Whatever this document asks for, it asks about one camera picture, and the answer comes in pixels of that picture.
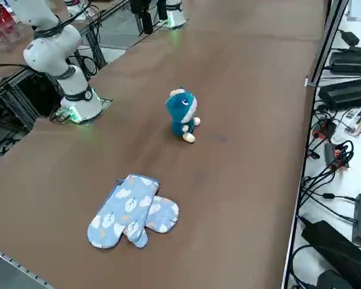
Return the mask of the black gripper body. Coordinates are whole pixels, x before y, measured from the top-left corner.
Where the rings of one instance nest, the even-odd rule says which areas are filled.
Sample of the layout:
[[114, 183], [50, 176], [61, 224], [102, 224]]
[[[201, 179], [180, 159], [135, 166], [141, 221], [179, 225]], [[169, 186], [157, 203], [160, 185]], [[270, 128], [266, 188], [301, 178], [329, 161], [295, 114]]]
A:
[[148, 11], [151, 0], [130, 0], [131, 11], [133, 14], [141, 14]]

